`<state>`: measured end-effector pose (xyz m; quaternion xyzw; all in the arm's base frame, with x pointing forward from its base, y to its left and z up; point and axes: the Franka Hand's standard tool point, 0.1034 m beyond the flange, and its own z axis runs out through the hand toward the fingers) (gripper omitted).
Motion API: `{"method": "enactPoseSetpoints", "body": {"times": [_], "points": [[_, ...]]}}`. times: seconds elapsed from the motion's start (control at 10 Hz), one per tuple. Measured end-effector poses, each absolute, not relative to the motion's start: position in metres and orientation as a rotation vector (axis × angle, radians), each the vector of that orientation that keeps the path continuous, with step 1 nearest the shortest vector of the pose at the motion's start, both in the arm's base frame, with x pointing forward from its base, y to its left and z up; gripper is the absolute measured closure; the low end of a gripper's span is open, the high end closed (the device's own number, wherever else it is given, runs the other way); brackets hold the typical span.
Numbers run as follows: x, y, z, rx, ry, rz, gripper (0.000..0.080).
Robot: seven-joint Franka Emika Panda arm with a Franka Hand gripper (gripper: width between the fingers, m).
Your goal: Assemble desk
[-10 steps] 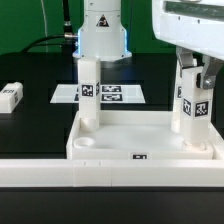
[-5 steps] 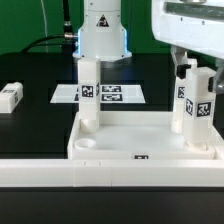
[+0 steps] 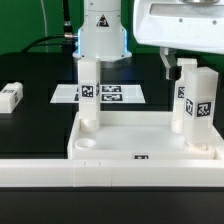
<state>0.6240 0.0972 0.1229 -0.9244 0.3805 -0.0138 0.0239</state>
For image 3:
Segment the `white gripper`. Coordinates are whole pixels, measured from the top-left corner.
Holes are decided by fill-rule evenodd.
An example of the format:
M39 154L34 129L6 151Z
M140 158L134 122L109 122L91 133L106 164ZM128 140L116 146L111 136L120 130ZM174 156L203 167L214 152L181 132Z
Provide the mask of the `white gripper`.
M139 44L161 47L166 78L178 80L175 49L224 54L224 0L135 0L133 34Z

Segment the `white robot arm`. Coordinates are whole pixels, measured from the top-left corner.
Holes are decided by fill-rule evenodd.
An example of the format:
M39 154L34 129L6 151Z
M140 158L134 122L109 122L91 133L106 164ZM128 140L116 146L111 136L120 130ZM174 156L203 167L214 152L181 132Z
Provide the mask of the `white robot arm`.
M132 24L138 43L160 48L168 79L179 72L177 49L224 54L224 0L134 0ZM121 0L84 0L73 57L115 63L130 56Z

